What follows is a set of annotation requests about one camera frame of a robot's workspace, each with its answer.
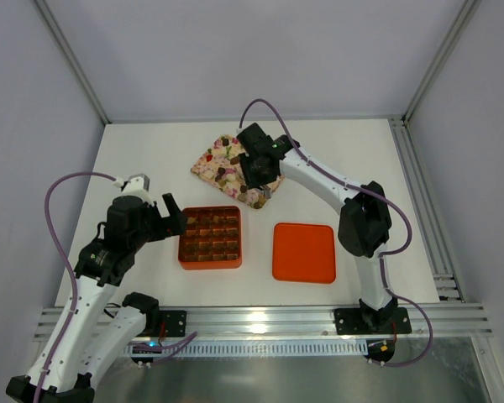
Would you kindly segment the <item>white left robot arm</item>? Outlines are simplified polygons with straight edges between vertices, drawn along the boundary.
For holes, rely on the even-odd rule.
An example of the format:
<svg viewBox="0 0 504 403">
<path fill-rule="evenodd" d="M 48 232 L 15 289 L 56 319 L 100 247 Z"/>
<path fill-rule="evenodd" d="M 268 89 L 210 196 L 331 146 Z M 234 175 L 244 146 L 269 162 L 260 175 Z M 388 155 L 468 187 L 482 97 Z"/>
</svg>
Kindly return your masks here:
<svg viewBox="0 0 504 403">
<path fill-rule="evenodd" d="M 26 375 L 9 380 L 6 394 L 17 402 L 91 402 L 113 361 L 136 336 L 155 329 L 159 302 L 128 294 L 114 319 L 97 338 L 93 333 L 104 308 L 136 254 L 147 244 L 182 235 L 187 218 L 173 195 L 163 196 L 168 214 L 156 203 L 127 194 L 115 198 L 97 236 L 86 245 L 73 272 L 71 296 L 49 342 Z"/>
</svg>

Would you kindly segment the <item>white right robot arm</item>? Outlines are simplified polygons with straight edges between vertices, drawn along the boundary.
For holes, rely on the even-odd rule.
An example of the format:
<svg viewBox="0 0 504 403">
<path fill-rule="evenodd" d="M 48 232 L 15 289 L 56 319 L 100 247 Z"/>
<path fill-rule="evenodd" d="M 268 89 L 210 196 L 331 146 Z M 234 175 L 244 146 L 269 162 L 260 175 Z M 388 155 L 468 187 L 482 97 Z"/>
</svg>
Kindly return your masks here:
<svg viewBox="0 0 504 403">
<path fill-rule="evenodd" d="M 282 176 L 338 213 L 338 240 L 354 256 L 360 279 L 361 321 L 373 332 L 385 327 L 397 302 L 386 291 L 381 274 L 380 253 L 386 249 L 391 228 L 383 188 L 374 181 L 362 186 L 339 178 L 289 135 L 273 139 L 258 123 L 242 129 L 237 140 L 244 149 L 239 163 L 247 186 L 261 189 Z"/>
</svg>

